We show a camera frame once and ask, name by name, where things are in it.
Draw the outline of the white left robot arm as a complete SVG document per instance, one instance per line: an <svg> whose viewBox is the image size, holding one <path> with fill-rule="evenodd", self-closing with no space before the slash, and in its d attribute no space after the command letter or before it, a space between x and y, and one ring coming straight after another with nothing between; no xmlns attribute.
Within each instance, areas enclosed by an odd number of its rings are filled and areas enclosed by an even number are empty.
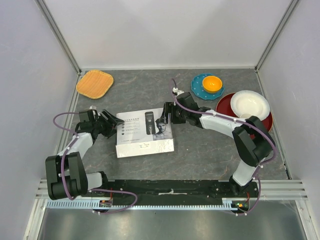
<svg viewBox="0 0 320 240"><path fill-rule="evenodd" d="M75 130L57 124L56 119L65 114L78 115L79 122ZM105 109L101 112L96 109L76 113L63 112L56 115L52 121L56 127L72 133L72 138L62 151L45 160L48 196L51 200L74 200L78 196L86 195L89 190L88 175L82 158L94 145L98 136L112 137L117 133L117 127L125 121Z"/></svg>

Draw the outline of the white clipper kit box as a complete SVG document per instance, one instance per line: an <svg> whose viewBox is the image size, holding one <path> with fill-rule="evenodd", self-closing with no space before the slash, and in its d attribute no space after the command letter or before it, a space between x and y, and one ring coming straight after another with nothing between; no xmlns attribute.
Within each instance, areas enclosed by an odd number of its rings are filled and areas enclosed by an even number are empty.
<svg viewBox="0 0 320 240"><path fill-rule="evenodd" d="M117 113L116 117L124 121L117 127L117 157L173 152L175 147L171 125L169 121L164 123L162 113L162 108Z"/></svg>

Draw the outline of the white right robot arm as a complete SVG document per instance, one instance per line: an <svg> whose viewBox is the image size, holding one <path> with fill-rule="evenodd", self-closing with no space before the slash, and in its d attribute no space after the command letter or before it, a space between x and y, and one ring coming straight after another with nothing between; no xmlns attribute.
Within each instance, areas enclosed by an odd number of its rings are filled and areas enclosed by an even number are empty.
<svg viewBox="0 0 320 240"><path fill-rule="evenodd" d="M173 102L165 102L160 117L163 123L185 124L212 130L234 140L240 162L230 177L229 191L235 197L247 191L247 184L255 177L263 163L277 155L276 144L262 121L218 113L208 107L199 107L189 92L172 93Z"/></svg>

